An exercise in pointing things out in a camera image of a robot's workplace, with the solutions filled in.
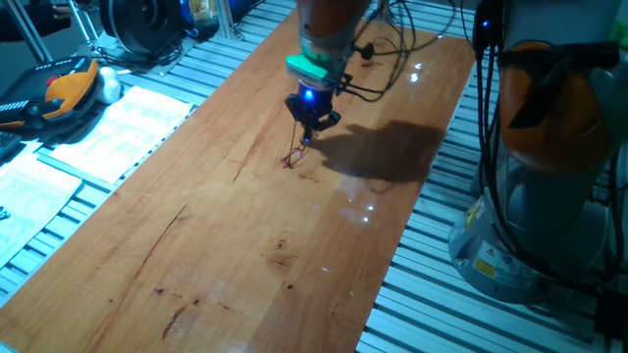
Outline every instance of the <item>white paper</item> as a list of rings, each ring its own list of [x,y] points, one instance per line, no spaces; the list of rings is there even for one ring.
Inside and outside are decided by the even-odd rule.
[[[165,95],[133,87],[107,108],[83,140],[60,145],[50,156],[114,183],[178,126],[191,107]]]
[[[0,206],[11,217],[0,221],[0,266],[4,266],[68,203],[79,178],[23,155],[0,169]]]

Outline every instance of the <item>metal pole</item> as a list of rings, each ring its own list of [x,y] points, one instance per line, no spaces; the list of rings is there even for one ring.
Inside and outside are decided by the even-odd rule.
[[[11,19],[13,19],[13,22],[18,27],[26,46],[37,63],[43,65],[52,62],[50,52],[48,52],[48,49],[43,44],[39,32],[37,32],[37,29],[32,24],[20,0],[2,0],[2,3],[9,11]]]
[[[79,7],[78,8],[79,11],[82,13],[85,22],[87,23],[87,29],[89,29],[89,31],[91,32],[91,37],[92,40],[96,41],[98,40],[98,32],[96,31],[96,27],[94,27],[94,23],[91,21],[91,16],[89,15],[88,7],[87,6],[83,6],[83,7]]]
[[[391,15],[391,1],[390,0],[378,0],[377,8],[382,9],[380,15],[375,19],[383,22],[393,22],[393,16]]]
[[[244,35],[234,26],[234,18],[232,17],[232,9],[229,6],[229,0],[216,0],[216,11],[218,12],[220,35],[231,40],[243,40]]]
[[[82,37],[87,42],[87,45],[91,47],[90,45],[91,38],[89,37],[89,34],[87,34],[87,30],[85,30],[85,26],[82,24],[82,19],[80,18],[80,15],[79,15],[79,10],[77,10],[77,4],[75,4],[74,0],[68,0],[68,5],[70,5],[72,14],[75,16],[75,20],[77,20],[78,29],[80,29],[80,34],[82,34]]]

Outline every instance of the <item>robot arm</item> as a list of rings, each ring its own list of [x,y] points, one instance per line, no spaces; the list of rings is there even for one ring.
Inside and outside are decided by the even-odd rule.
[[[355,29],[369,0],[299,0],[299,46],[301,53],[286,58],[288,73],[299,80],[298,93],[286,105],[304,128],[303,142],[313,131],[334,126],[340,114],[332,99],[344,78],[353,54]]]

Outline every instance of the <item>wooden board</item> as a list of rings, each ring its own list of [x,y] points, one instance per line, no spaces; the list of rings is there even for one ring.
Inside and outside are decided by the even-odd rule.
[[[2,308],[0,340],[23,353],[354,349],[473,55],[445,37],[382,101],[337,98],[340,124],[290,170],[296,27],[292,14]],[[395,39],[382,25],[363,39],[380,35]],[[380,88],[393,61],[356,56],[347,72]]]

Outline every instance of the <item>metal slatted floor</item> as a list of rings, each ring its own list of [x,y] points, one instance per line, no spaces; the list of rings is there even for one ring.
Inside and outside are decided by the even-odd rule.
[[[451,16],[451,8],[445,5],[414,0],[408,1],[408,6],[416,27],[423,30],[441,31]],[[212,38],[198,44],[167,75],[125,75],[121,77],[122,83],[125,87],[138,85],[200,105],[294,7],[294,0],[266,0],[239,25],[245,35],[243,41]],[[473,12],[463,13],[470,33]],[[404,25],[409,26],[407,19]],[[459,11],[446,34],[464,36]],[[595,301],[592,298],[577,296],[564,308],[504,304],[477,292],[451,265],[446,248],[449,229],[475,201],[468,191],[480,156],[474,128],[477,87],[473,82],[474,72],[458,102],[356,350],[364,353],[620,352],[620,345],[609,342],[604,345],[603,337],[593,334],[591,317]],[[497,80],[494,88],[497,97]],[[137,161],[115,184],[109,184],[50,158],[54,147],[39,149],[39,160],[80,177],[82,186],[59,215],[0,269],[0,306],[152,153]],[[606,183],[607,176],[602,177],[600,198],[605,197]]]

